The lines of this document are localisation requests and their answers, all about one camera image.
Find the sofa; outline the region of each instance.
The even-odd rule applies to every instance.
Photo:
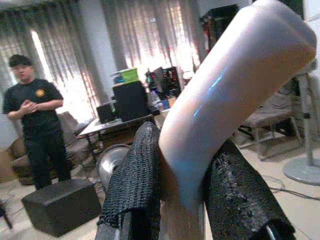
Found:
[[[87,123],[78,124],[69,112],[58,115],[63,129],[63,137],[66,148],[66,158],[70,169],[87,159],[90,155],[88,142],[86,139],[77,139],[77,134],[84,129]],[[34,180],[31,172],[31,165],[24,146],[23,137],[17,138],[7,149],[11,159],[10,166],[22,185],[32,185]],[[55,168],[48,157],[49,171],[51,179],[57,178]]]

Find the man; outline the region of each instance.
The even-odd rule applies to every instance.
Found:
[[[59,181],[71,179],[63,131],[55,111],[63,106],[63,97],[52,83],[33,77],[34,68],[27,57],[13,55],[9,66],[19,83],[5,92],[3,113],[12,121],[22,120],[24,145],[36,189],[51,184],[48,156]]]

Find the black t-shirt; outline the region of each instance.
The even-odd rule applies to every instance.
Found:
[[[36,104],[51,100],[62,100],[55,86],[43,79],[35,79],[29,84],[16,84],[4,94],[3,113],[18,111],[25,100]],[[23,134],[25,137],[36,137],[53,134],[61,129],[60,121],[55,110],[36,111],[22,118]]]

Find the black ottoman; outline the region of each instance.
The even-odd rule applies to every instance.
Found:
[[[22,199],[34,228],[59,237],[99,216],[94,184],[85,179],[61,181]]]

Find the desk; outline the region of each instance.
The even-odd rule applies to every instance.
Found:
[[[99,118],[96,118],[78,135],[78,138],[86,138],[89,144],[93,161],[96,163],[96,155],[99,154],[100,151],[95,152],[95,148],[90,140],[90,136],[98,134],[99,141],[102,141],[103,139],[101,136],[101,132],[103,132],[104,134],[108,134],[119,130],[130,130],[133,127],[140,127],[144,122],[155,123],[154,116],[152,114],[149,114],[147,116],[139,117],[125,122],[123,122],[121,119],[116,119],[114,121],[107,122],[104,124],[101,124]]]

